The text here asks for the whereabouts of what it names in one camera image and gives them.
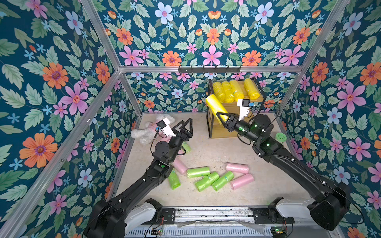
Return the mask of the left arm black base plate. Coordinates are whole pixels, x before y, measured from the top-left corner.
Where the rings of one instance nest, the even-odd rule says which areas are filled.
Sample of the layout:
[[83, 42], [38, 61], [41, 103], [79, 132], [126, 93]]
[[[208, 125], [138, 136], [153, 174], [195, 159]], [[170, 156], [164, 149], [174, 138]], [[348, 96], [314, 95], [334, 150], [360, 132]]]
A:
[[156, 201], [155, 199], [148, 199], [145, 201], [145, 203], [150, 204], [155, 209], [155, 213], [151, 220], [144, 223], [144, 225], [152, 225], [157, 224], [159, 225], [161, 222], [163, 224], [174, 224], [175, 223], [175, 216], [176, 216], [176, 209], [173, 207], [164, 207], [161, 203]]

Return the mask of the yellow trash bag roll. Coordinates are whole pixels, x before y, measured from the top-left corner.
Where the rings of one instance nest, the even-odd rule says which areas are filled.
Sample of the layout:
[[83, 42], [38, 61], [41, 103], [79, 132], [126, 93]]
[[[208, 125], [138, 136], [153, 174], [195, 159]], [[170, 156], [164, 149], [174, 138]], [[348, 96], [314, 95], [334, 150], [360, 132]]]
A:
[[250, 78], [246, 78], [244, 80], [244, 88], [251, 100], [259, 99], [260, 92], [255, 83]]
[[211, 109], [213, 115], [216, 117], [217, 112], [228, 113], [223, 105], [218, 101], [217, 97], [214, 94], [209, 95], [206, 99], [206, 104]]
[[233, 103], [235, 101], [235, 96], [230, 83], [228, 81], [223, 81], [221, 84], [225, 93], [225, 103]]
[[234, 100], [237, 102], [239, 99], [244, 99], [245, 95], [238, 81], [230, 81], [230, 86], [234, 95]]
[[226, 94], [222, 84], [220, 82], [214, 82], [212, 86], [214, 92], [213, 94], [217, 97], [220, 103], [224, 103], [226, 99]]

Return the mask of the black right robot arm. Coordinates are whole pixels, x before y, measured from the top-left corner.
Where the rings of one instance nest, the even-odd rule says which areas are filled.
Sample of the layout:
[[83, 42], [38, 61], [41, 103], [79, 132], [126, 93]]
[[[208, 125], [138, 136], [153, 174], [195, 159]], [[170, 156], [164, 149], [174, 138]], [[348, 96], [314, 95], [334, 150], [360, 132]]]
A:
[[350, 208], [348, 185], [315, 172], [272, 138], [273, 124], [268, 115], [260, 114], [249, 123], [237, 114], [218, 112], [216, 116], [229, 132], [235, 131], [252, 142], [259, 157], [281, 169], [309, 193], [314, 201], [307, 209], [318, 225], [328, 231], [339, 225]]

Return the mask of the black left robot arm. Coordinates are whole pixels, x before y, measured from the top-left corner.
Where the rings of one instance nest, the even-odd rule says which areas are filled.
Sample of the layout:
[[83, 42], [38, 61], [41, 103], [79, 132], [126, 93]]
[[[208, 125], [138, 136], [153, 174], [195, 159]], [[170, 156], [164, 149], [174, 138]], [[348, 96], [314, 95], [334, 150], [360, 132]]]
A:
[[169, 142], [160, 141], [156, 144], [152, 152], [153, 161], [135, 183], [111, 200], [96, 203], [83, 231], [85, 237], [123, 238], [127, 233], [126, 228], [144, 223], [136, 217], [132, 223], [126, 220], [147, 194], [169, 178], [174, 168], [172, 163], [180, 155], [180, 151], [185, 150], [183, 143], [188, 142], [193, 136], [192, 119], [180, 121], [172, 127], [172, 131], [174, 136]]

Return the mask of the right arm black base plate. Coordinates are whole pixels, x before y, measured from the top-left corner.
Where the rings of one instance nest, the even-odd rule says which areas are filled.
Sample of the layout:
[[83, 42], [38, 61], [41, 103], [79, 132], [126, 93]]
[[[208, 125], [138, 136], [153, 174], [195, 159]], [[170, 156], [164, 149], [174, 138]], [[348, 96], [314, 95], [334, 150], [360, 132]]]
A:
[[284, 197], [278, 197], [273, 200], [267, 207], [252, 207], [253, 217], [256, 224], [292, 224], [295, 222], [292, 217], [283, 217], [277, 210], [276, 205], [283, 200]]

